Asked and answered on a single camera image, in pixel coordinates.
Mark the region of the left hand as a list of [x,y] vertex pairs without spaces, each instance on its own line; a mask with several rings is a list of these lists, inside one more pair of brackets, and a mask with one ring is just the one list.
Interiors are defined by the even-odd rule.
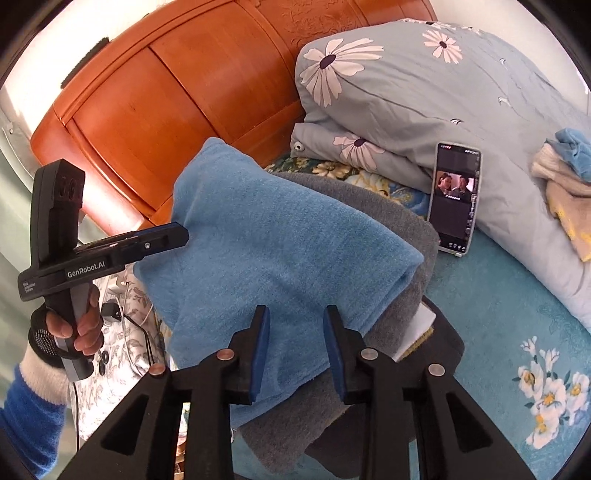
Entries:
[[[90,358],[104,343],[102,334],[103,319],[99,309],[99,290],[93,285],[89,291],[87,310],[77,320],[74,349],[84,357]],[[73,335],[72,326],[42,304],[31,314],[28,333],[29,346],[47,365],[64,369],[62,357],[57,353],[56,339],[68,339]]]

